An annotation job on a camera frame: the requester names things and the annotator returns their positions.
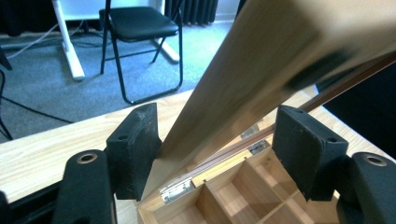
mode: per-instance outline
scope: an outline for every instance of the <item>wooden plank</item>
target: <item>wooden plank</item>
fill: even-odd
[[[250,0],[166,137],[144,197],[319,78],[395,49],[391,0]]]
[[[163,140],[191,92],[157,101]],[[14,202],[61,180],[66,161],[87,149],[105,149],[106,140],[133,107],[33,134],[0,145],[0,190]]]

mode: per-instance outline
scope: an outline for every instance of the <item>wooden table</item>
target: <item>wooden table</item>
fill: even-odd
[[[191,92],[157,100],[159,134],[163,140]],[[302,91],[290,98],[286,105],[298,106],[309,99]],[[133,107],[97,118],[34,134],[0,145],[0,190],[10,203],[62,179],[66,161],[86,149],[104,149],[106,139],[118,127]],[[367,140],[349,129],[343,122],[320,107],[311,112],[316,119],[333,129],[349,142],[348,155],[356,151],[370,151],[385,155]],[[261,121],[267,126],[275,121],[273,111]],[[137,223],[134,203],[118,201],[119,223]]]

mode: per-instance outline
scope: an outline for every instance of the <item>black chair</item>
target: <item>black chair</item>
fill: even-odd
[[[104,73],[106,59],[106,45],[107,45],[107,31],[110,31],[112,45],[114,49],[114,58],[117,64],[117,70],[120,80],[120,88],[122,98],[124,101],[131,105],[141,104],[143,102],[159,98],[171,92],[177,91],[183,82],[183,48],[182,48],[182,19],[180,16],[180,5],[183,0],[178,0],[175,10],[171,13],[170,17],[166,17],[159,11],[152,7],[115,7],[111,8],[111,0],[106,0],[106,8],[99,11],[100,19],[105,25],[103,46],[102,46],[102,63],[100,73]],[[117,40],[123,42],[137,42],[142,40],[154,40],[161,38],[162,41],[155,50],[155,56],[152,60],[154,63],[163,46],[166,37],[178,34],[178,47],[179,47],[179,82],[177,86],[168,91],[163,91],[143,99],[131,101],[128,99],[125,91],[124,80],[122,76],[122,69],[120,65],[120,58],[126,56],[136,55],[138,53],[129,55],[119,55],[117,47]]]

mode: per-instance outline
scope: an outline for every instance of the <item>wooden box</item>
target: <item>wooden box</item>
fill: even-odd
[[[141,203],[139,222],[338,223],[336,198],[306,202],[271,148],[249,158],[247,153],[225,161],[243,157],[228,169],[215,167],[206,171],[212,175],[194,177],[191,182],[198,186],[168,204],[162,197]],[[197,179],[202,176],[213,177]]]

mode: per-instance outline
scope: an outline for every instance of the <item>box compartment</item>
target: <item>box compartment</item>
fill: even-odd
[[[246,161],[206,182],[233,223],[255,223],[281,200]]]
[[[153,211],[141,209],[140,214],[145,223],[232,223],[205,185]]]
[[[298,190],[272,149],[264,150],[248,161],[282,200],[287,200]]]

